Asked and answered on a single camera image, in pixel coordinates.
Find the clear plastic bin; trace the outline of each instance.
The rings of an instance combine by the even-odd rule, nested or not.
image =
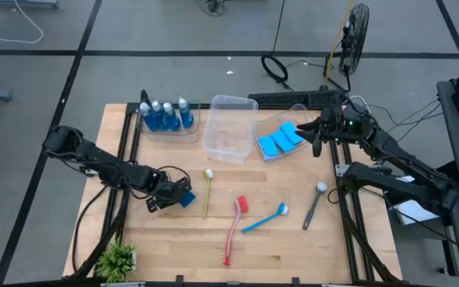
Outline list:
[[[190,112],[192,112],[192,116],[194,117],[194,124],[190,128],[184,128],[181,125],[180,130],[177,132],[172,131],[156,131],[152,132],[148,128],[148,126],[144,123],[143,115],[141,114],[141,110],[138,110],[137,118],[139,120],[136,121],[135,127],[146,135],[150,140],[155,141],[163,141],[163,142],[180,142],[180,143],[195,143],[198,141],[199,136],[199,121],[201,118],[201,103],[199,100],[192,100],[189,98],[185,98],[187,103],[189,103]],[[159,103],[162,105],[164,103],[171,103],[173,108],[175,108],[176,116],[181,120],[180,111],[179,111],[179,104],[178,100],[158,100]]]
[[[305,124],[311,122],[312,118],[309,115],[309,111],[302,104],[293,105],[288,111],[282,112],[275,116],[271,116],[268,119],[256,122],[254,130],[254,142],[256,143],[257,149],[260,152],[261,158],[265,162],[272,162],[283,157],[292,154],[293,152],[299,151],[306,146],[306,141],[298,143],[296,147],[289,152],[282,152],[280,148],[277,150],[280,152],[279,155],[266,155],[265,151],[261,148],[259,138],[262,136],[270,136],[276,131],[280,131],[281,125],[287,122],[292,122],[295,126],[298,124]]]
[[[202,146],[209,159],[244,163],[253,148],[258,103],[235,96],[212,99]]]

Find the green plant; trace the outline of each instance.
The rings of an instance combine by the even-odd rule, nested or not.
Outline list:
[[[135,268],[135,246],[122,246],[119,240],[112,243],[99,259],[98,276],[106,277],[108,283],[126,281],[128,273]]]

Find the wooden table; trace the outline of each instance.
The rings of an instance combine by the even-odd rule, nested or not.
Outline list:
[[[106,105],[96,140],[98,147],[114,155],[125,108],[126,104]],[[258,119],[278,112],[260,110]],[[318,112],[311,113],[314,118]],[[154,214],[148,213],[144,201],[131,198],[124,242],[136,246],[138,263],[136,273],[128,279],[174,281],[181,274],[185,281],[287,283],[292,277],[299,277],[302,283],[351,283],[338,205],[330,204],[327,196],[322,197],[309,229],[301,228],[314,199],[316,184],[324,181],[328,190],[335,187],[329,146],[324,146],[319,158],[313,158],[311,148],[307,147],[275,163],[265,163],[254,147],[243,165],[210,161],[201,144],[207,115],[208,110],[202,110],[197,143],[153,142],[144,135],[139,139],[138,162],[152,167],[174,165],[186,170],[197,198],[186,209],[175,205]],[[133,132],[131,128],[126,156]],[[370,162],[356,145],[351,145],[351,154],[355,161]],[[203,219],[206,180],[202,171],[206,168],[215,176],[209,217]],[[173,179],[180,176],[175,171],[170,173]],[[97,177],[87,179],[80,211],[100,188]],[[243,214],[237,225],[231,266],[226,267],[222,264],[226,235],[233,222],[233,200],[239,195],[246,196],[249,212]],[[99,240],[107,197],[108,191],[90,207],[80,225],[78,265]],[[360,192],[360,198],[369,243],[390,271],[402,277],[383,199],[364,191]],[[273,214],[280,202],[289,206],[288,215],[247,234],[240,232]],[[360,277],[365,278],[361,251],[355,241],[354,245]],[[70,251],[64,274],[72,272]]]

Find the white cable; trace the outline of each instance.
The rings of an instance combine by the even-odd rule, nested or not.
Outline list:
[[[351,96],[350,100],[353,99],[353,98],[359,98],[364,103],[364,105],[366,106],[367,111],[369,113],[371,113],[370,107],[367,106],[367,102],[361,96]]]
[[[28,15],[26,15],[26,13],[24,13],[24,11],[21,9],[21,6],[17,2],[17,0],[14,0],[14,2],[15,2],[15,5],[17,5],[17,8],[19,9],[19,11],[21,11],[22,16],[24,16],[26,19],[28,19],[29,23],[33,24],[33,26],[35,26],[35,28],[37,28],[37,30],[40,32],[40,37],[35,41],[12,40],[12,39],[4,39],[4,38],[0,38],[0,41],[8,41],[8,42],[16,42],[16,43],[24,43],[24,44],[36,44],[36,43],[38,43],[44,37],[44,32],[42,32],[40,27],[38,27],[37,24],[35,24],[35,22],[33,22],[33,20],[29,19]]]

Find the electric fan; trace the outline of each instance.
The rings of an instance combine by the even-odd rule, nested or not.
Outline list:
[[[344,89],[330,77],[327,76],[327,66],[330,55],[325,57],[324,76],[327,81],[330,81],[337,88],[350,92],[350,78],[349,76],[355,73],[357,65],[359,64],[360,56],[363,52],[364,41],[366,40],[367,23],[370,18],[369,7],[364,4],[358,4],[351,9],[347,22],[343,27],[343,39],[339,43],[341,45],[341,52],[333,54],[333,57],[340,57],[339,72],[347,78],[348,89]],[[320,87],[320,89],[327,89],[327,83]]]

